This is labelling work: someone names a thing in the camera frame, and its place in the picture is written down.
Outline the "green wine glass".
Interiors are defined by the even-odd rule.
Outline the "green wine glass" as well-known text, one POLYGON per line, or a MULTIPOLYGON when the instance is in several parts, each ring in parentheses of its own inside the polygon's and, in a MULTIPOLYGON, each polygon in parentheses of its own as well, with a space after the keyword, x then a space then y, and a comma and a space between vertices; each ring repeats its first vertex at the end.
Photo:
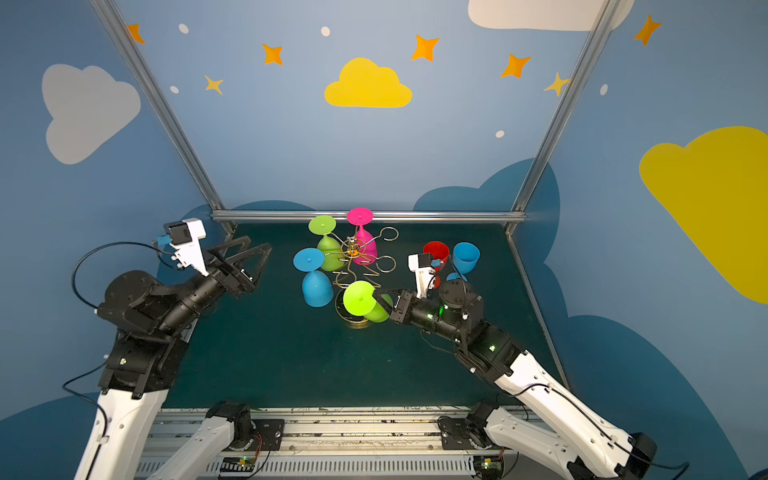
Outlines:
POLYGON ((354 316, 363 317, 374 323, 382 323, 389 319, 389 313, 374 298, 375 287, 364 280, 350 284, 344 291, 342 302, 344 308, 354 316))
POLYGON ((330 215, 318 215, 308 224, 310 232, 320 237, 317 249, 324 255, 321 269, 326 272, 337 272, 345 266, 341 243, 332 236, 336 225, 336 220, 330 215))

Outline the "blue wine glass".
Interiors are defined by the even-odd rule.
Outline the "blue wine glass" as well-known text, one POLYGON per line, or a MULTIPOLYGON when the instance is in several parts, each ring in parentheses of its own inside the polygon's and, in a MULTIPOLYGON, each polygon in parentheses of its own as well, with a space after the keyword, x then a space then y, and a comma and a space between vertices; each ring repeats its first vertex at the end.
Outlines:
POLYGON ((293 258, 294 267, 305 273, 302 294, 305 302, 313 308, 326 306, 334 298, 333 286, 321 269, 324 262, 325 255, 317 248, 304 248, 293 258))
POLYGON ((452 253, 453 271, 446 277, 448 281, 458 278, 466 279, 477 265, 481 256, 479 248, 470 242, 460 242, 454 246, 452 253))

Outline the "red wine glass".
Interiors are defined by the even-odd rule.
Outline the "red wine glass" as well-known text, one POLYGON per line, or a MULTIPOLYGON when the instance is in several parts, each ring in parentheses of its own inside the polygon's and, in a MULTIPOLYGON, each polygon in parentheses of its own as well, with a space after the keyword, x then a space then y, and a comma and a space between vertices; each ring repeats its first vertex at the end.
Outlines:
POLYGON ((423 247, 423 253, 429 254, 432 257, 432 269, 433 274, 430 279, 429 289, 437 289, 441 285, 439 273, 446 265, 447 259, 450 256, 449 247, 440 241, 430 241, 423 247))

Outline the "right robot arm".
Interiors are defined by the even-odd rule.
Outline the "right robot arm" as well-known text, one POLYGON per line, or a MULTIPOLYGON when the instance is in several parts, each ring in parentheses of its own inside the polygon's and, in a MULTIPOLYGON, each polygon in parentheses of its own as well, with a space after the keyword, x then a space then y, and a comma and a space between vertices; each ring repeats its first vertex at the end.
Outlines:
POLYGON ((580 401, 535 356, 484 314, 484 299, 462 279, 420 297, 409 290, 375 290, 374 306, 401 325, 434 333, 455 358, 534 413, 541 426, 493 402, 476 404, 466 422, 493 445, 511 449, 563 479, 642 479, 657 451, 643 433, 630 434, 580 401))

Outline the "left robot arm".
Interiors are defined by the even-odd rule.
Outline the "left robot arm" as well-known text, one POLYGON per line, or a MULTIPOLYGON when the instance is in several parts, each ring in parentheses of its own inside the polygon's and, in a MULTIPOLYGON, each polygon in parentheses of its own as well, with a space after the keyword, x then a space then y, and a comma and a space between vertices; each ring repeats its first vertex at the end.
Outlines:
POLYGON ((225 295, 253 292, 272 253, 243 236, 207 249, 203 270, 177 285, 133 270, 107 287, 97 315, 117 336, 101 369, 97 413, 78 479, 131 479, 189 344, 183 333, 225 295))

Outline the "pink wine glass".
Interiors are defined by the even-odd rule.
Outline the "pink wine glass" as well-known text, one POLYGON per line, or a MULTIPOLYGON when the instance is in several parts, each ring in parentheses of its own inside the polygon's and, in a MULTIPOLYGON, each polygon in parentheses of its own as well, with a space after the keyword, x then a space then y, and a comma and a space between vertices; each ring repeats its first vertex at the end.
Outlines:
POLYGON ((356 227, 355 242, 359 246, 360 255, 354 259, 358 265, 371 265, 378 257, 376 241, 365 227, 373 221, 374 214, 367 208, 354 208, 347 214, 347 220, 356 227))

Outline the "right circuit board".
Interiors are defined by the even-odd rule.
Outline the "right circuit board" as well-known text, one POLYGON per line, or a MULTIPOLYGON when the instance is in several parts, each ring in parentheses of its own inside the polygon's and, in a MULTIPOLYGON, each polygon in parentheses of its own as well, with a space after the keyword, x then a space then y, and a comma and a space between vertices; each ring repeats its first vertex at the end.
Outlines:
POLYGON ((499 458, 490 458, 484 456, 475 456, 473 458, 474 473, 473 479, 478 480, 500 480, 504 475, 504 460, 499 458))

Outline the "circuit board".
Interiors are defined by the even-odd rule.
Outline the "circuit board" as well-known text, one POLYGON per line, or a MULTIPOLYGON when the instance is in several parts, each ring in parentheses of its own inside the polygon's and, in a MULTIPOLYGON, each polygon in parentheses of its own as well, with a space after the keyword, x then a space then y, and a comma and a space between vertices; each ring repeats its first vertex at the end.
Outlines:
POLYGON ((473 479, 478 480, 500 480, 504 475, 504 460, 499 458, 490 458, 484 456, 475 456, 473 458, 474 473, 473 479))
POLYGON ((258 469, 259 462, 255 457, 225 457, 221 460, 218 477, 227 475, 250 478, 258 469))

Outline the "left circuit board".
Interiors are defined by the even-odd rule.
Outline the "left circuit board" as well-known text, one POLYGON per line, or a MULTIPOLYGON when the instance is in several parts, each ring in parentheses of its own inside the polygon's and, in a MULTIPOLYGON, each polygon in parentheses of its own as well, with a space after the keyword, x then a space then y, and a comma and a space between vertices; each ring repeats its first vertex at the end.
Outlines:
POLYGON ((250 478, 258 469, 259 462, 255 457, 225 457, 221 460, 218 477, 227 475, 250 478))

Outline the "back aluminium frame bar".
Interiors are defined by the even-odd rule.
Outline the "back aluminium frame bar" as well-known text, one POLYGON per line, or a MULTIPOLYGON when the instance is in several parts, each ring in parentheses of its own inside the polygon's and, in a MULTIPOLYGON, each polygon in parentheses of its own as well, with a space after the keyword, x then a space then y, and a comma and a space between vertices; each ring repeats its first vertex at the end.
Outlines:
MULTIPOLYGON (((326 215, 338 221, 348 221, 344 211, 292 211, 292 210, 214 210, 216 221, 237 223, 254 222, 308 222, 316 216, 326 215)), ((415 223, 521 223, 526 220, 523 212, 426 212, 426 211, 368 211, 354 209, 351 219, 369 222, 415 223)))

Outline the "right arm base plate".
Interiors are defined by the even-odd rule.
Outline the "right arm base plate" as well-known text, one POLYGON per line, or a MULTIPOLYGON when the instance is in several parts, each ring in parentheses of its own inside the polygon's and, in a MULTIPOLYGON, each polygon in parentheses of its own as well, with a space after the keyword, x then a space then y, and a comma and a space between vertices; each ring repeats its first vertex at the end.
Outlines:
POLYGON ((467 418, 441 416, 436 421, 443 450, 501 450, 485 430, 467 418))

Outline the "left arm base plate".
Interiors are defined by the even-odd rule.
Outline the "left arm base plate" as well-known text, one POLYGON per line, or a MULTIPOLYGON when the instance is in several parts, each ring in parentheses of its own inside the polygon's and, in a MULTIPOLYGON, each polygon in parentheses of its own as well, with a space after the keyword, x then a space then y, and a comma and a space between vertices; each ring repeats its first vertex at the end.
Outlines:
POLYGON ((285 425, 284 419, 252 419, 251 426, 245 430, 245 443, 241 450, 278 451, 282 445, 285 425))

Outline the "aluminium front rail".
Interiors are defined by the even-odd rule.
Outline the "aluminium front rail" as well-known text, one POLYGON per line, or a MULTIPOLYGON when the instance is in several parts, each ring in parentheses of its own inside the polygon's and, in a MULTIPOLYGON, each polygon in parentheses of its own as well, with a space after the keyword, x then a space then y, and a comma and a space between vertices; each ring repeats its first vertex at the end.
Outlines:
MULTIPOLYGON (((373 410, 267 409, 260 419, 284 419, 282 441, 298 454, 405 455, 424 452, 439 436, 441 416, 458 418, 472 409, 460 407, 384 407, 373 410)), ((192 437, 162 466, 168 479, 194 479, 232 443, 244 445, 251 426, 250 409, 243 404, 214 407, 192 437)))

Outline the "left aluminium frame post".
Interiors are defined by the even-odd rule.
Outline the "left aluminium frame post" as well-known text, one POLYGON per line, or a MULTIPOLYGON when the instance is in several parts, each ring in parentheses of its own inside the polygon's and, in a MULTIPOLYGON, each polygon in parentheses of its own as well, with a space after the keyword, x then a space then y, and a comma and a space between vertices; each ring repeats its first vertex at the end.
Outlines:
POLYGON ((129 70, 145 94, 171 143, 212 210, 225 210, 223 200, 213 185, 199 156, 174 114, 164 91, 129 32, 128 25, 114 1, 91 0, 96 15, 117 47, 129 70))

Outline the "aluminium frame post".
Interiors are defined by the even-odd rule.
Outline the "aluminium frame post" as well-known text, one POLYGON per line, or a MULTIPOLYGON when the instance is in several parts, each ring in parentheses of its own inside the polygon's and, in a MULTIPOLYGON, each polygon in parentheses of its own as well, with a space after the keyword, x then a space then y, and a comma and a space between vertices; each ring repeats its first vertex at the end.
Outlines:
POLYGON ((619 0, 604 1, 598 10, 595 23, 571 72, 571 80, 560 96, 542 143, 516 195, 510 213, 513 223, 522 223, 526 219, 527 206, 611 34, 612 23, 621 4, 619 0))
POLYGON ((128 25, 114 1, 91 0, 96 15, 117 47, 129 70, 145 94, 171 143, 212 210, 225 210, 223 200, 213 185, 199 156, 174 114, 164 91, 129 32, 128 25))

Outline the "right aluminium frame post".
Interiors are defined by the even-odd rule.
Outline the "right aluminium frame post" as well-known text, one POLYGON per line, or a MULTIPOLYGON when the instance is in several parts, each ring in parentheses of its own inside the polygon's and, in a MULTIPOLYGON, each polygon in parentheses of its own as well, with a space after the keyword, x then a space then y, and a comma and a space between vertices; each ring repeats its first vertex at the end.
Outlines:
POLYGON ((612 23, 621 4, 619 0, 604 1, 598 10, 595 23, 571 72, 571 80, 560 96, 542 143, 516 195, 510 213, 513 223, 522 223, 526 219, 527 206, 611 34, 612 23))

